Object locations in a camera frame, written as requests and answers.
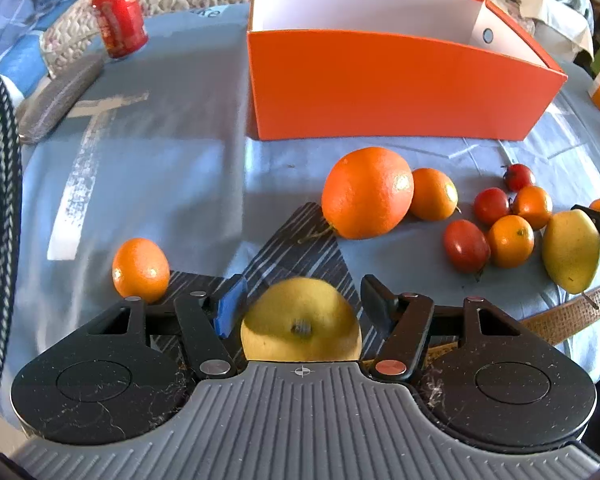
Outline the yellow-green pear with stem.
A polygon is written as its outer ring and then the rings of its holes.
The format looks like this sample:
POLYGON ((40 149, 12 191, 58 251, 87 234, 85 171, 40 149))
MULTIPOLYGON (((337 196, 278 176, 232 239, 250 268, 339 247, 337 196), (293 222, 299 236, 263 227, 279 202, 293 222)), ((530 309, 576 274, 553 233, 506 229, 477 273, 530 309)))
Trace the yellow-green pear with stem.
POLYGON ((571 295, 591 285, 600 261, 600 233, 580 209, 561 211, 548 220, 541 247, 550 279, 571 295))

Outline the small kumquat orange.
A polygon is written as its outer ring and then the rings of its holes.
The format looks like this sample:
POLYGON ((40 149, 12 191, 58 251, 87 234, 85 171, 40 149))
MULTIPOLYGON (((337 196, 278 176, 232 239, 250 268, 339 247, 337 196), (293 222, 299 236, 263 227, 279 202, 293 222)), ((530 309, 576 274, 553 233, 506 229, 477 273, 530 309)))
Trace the small kumquat orange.
POLYGON ((140 297, 146 304, 153 304, 168 289, 169 261, 152 240, 131 238, 114 255, 112 281, 121 297, 140 297))

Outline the yellow pear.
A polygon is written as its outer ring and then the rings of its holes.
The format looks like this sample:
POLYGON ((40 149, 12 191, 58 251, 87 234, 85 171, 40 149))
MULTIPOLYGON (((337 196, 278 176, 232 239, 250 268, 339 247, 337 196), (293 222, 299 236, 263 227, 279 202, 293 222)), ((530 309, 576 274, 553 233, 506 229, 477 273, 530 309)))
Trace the yellow pear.
POLYGON ((268 288, 240 326, 249 361, 356 361, 362 332, 353 308, 325 281, 290 278, 268 288))

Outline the red plum tomato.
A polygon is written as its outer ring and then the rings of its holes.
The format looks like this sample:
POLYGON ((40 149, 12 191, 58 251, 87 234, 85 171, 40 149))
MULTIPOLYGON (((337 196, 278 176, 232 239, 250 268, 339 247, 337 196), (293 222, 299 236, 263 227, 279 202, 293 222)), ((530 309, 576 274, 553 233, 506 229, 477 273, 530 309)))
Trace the red plum tomato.
POLYGON ((460 273, 480 273, 491 257, 486 236, 468 220, 455 220, 446 227, 443 246, 449 262, 460 273))

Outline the small orange citrus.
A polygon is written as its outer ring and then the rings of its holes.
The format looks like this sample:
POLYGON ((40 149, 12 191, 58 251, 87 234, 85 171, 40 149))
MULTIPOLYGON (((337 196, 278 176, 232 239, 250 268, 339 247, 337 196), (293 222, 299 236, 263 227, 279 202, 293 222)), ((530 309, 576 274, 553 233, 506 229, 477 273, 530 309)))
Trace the small orange citrus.
POLYGON ((534 249, 534 233, 529 222, 509 214, 490 227, 486 237, 491 247, 491 261, 502 269, 524 264, 534 249))

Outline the small mandarin orange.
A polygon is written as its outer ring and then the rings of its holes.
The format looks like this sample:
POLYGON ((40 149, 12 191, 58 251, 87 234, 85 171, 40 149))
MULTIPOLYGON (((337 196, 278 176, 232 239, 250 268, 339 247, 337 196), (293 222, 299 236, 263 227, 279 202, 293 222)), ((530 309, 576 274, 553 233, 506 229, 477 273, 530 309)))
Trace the small mandarin orange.
POLYGON ((458 193, 442 171, 419 168, 413 172, 414 194, 410 213, 422 221, 442 221, 457 210, 458 193))

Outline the large orange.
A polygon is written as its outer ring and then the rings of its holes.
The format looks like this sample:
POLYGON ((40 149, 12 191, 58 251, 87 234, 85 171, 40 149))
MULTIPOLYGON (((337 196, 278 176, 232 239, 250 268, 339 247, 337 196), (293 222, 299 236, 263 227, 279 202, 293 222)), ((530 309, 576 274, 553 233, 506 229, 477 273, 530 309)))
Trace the large orange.
POLYGON ((371 146, 343 156, 330 170, 322 192, 323 216, 347 240, 392 231, 414 195, 412 170, 398 153, 371 146))

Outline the small orange tangerine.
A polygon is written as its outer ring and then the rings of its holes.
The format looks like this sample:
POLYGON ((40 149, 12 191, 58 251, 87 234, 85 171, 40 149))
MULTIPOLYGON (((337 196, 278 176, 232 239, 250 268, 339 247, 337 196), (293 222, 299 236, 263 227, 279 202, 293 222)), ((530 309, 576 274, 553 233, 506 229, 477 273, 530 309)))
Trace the small orange tangerine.
POLYGON ((539 231, 547 225, 553 214, 553 201, 544 188, 528 185, 517 193, 510 210, 524 218, 533 231, 539 231))

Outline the wooden ruler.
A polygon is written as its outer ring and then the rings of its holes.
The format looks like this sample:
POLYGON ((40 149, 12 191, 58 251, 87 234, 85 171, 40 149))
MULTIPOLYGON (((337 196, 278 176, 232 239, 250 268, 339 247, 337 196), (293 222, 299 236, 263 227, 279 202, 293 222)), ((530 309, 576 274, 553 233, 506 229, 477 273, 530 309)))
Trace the wooden ruler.
MULTIPOLYGON (((363 276, 360 286, 361 307, 370 320, 364 336, 361 359, 375 359, 391 333, 398 327, 404 312, 427 298, 419 294, 395 294, 373 274, 363 276)), ((504 310, 480 297, 467 297, 460 307, 433 304, 431 322, 422 343, 422 365, 429 365, 445 353, 460 348, 471 334, 465 311, 477 308, 477 334, 487 337, 513 337, 521 330, 556 346, 600 320, 600 287, 582 292, 557 307, 515 320, 504 310)))

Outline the red cherry tomato small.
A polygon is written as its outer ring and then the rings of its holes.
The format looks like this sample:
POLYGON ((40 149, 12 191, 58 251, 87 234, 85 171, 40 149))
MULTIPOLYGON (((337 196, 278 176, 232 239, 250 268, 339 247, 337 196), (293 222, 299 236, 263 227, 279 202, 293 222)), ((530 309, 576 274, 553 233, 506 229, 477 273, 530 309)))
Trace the red cherry tomato small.
POLYGON ((474 200, 474 214, 482 224, 492 226, 509 214, 508 196, 500 188, 486 188, 474 200))

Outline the light blue tablecloth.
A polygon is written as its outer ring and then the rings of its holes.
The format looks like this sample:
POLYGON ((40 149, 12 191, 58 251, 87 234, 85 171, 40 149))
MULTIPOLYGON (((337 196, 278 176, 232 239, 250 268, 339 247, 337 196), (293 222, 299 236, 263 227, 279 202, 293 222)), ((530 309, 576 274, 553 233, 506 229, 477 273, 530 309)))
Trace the light blue tablecloth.
MULTIPOLYGON (((532 169, 554 210, 600 198, 600 111, 577 65, 562 63, 568 81, 524 142, 262 142, 250 103, 249 6, 212 9, 215 16, 210 9, 148 18, 148 45, 108 64, 76 103, 78 114, 23 149, 17 295, 0 393, 0 415, 15 426, 15 374, 120 299, 111 263, 125 240, 153 240, 175 271, 245 272, 299 207, 320 202, 335 162, 359 148, 385 146, 414 169, 443 171, 469 212, 508 162, 532 169)), ((538 252, 517 269, 486 269, 478 283, 455 272, 444 227, 407 220, 373 240, 338 240, 356 288, 373 273, 396 292, 414 290, 439 304, 483 296, 515 318, 566 299, 538 252)))

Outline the grey glasses case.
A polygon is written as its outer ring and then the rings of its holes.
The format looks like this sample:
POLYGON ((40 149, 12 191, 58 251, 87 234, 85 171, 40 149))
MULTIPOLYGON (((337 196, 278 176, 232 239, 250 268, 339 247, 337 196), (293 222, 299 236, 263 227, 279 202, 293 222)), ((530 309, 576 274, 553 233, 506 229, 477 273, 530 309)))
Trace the grey glasses case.
POLYGON ((84 54, 35 92, 23 111, 17 113, 20 142, 33 145, 48 136, 99 77, 105 61, 104 52, 84 54))

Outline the orange cardboard box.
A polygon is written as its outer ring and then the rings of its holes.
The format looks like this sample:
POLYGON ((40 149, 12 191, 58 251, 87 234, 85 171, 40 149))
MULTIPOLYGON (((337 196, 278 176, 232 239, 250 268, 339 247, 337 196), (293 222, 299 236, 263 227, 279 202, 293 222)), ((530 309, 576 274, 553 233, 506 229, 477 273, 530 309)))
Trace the orange cardboard box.
POLYGON ((251 0, 263 140, 520 141, 566 74, 490 0, 251 0))

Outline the red soda can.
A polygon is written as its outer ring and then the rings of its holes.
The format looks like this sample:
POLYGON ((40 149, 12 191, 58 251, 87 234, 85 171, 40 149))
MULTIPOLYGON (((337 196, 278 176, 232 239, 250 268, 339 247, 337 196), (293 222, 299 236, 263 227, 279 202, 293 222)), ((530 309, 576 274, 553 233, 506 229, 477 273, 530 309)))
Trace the red soda can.
POLYGON ((148 41, 140 0, 91 0, 110 58, 125 58, 148 41))

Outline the blue white striped cloth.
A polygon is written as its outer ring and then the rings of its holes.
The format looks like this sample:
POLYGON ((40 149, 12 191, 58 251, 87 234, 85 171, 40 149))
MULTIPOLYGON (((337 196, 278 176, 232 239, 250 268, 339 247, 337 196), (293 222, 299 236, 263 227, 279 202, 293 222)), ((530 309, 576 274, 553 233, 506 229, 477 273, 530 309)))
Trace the blue white striped cloth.
POLYGON ((41 39, 76 0, 0 0, 0 75, 19 106, 47 75, 41 39))

